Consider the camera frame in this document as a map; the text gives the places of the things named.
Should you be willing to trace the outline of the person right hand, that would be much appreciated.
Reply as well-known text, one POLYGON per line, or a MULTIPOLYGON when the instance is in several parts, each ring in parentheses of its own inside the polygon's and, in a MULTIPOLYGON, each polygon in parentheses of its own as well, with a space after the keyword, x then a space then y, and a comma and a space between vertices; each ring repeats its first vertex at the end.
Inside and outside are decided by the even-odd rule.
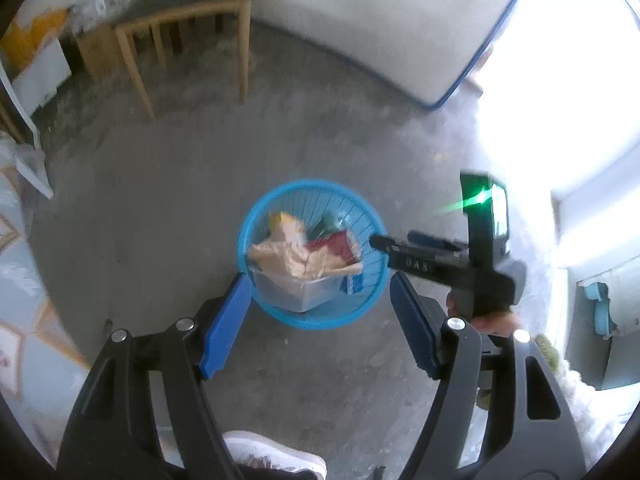
MULTIPOLYGON (((454 316, 460 318, 461 314, 453 292, 448 292, 446 306, 450 318, 454 316)), ((488 315, 478 316, 477 318, 472 318, 471 324, 480 332, 503 337, 509 337, 516 330, 523 327, 521 320, 511 311, 491 312, 488 315)))

